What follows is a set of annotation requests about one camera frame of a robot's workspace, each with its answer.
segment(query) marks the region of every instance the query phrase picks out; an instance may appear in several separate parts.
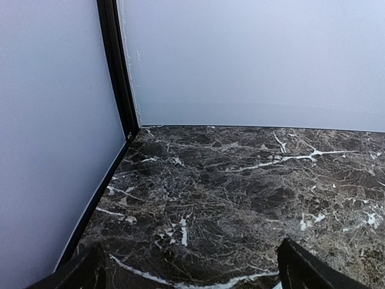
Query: wall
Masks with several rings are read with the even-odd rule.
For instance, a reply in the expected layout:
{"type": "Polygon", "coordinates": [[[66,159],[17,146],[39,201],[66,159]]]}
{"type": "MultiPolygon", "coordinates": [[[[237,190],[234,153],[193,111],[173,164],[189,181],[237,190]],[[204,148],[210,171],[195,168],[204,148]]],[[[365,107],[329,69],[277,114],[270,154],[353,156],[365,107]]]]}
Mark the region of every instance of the wall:
{"type": "Polygon", "coordinates": [[[52,273],[125,143],[94,0],[0,9],[0,287],[52,273]]]}
{"type": "Polygon", "coordinates": [[[385,2],[118,0],[143,125],[385,131],[385,2]]]}

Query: black edge trim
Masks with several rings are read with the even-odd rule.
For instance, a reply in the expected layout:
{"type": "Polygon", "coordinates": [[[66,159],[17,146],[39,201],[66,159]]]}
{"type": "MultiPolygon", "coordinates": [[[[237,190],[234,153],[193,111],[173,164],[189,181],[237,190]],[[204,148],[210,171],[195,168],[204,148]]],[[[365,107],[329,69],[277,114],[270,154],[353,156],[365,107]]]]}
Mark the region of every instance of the black edge trim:
{"type": "Polygon", "coordinates": [[[139,125],[126,67],[116,0],[97,0],[97,7],[118,111],[125,136],[130,139],[130,135],[135,137],[139,131],[139,125]]]}
{"type": "Polygon", "coordinates": [[[106,53],[109,75],[119,111],[120,121],[126,138],[126,144],[112,164],[105,179],[94,194],[82,219],[76,227],[71,239],[58,263],[57,269],[65,265],[73,256],[73,253],[81,239],[81,236],[91,219],[107,185],[114,175],[118,165],[127,153],[131,141],[139,131],[139,124],[135,113],[131,87],[126,68],[125,53],[120,34],[119,16],[116,0],[97,0],[99,10],[100,28],[103,35],[104,49],[106,53]]]}

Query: dark marble floor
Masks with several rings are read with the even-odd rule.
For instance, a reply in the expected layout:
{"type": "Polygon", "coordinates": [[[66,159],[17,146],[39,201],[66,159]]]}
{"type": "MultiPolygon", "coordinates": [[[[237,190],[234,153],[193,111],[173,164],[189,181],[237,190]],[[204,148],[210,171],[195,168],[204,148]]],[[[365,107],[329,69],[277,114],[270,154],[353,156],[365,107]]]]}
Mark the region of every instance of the dark marble floor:
{"type": "Polygon", "coordinates": [[[384,152],[367,132],[143,128],[79,249],[104,245],[111,288],[272,288],[289,236],[385,288],[384,152]]]}

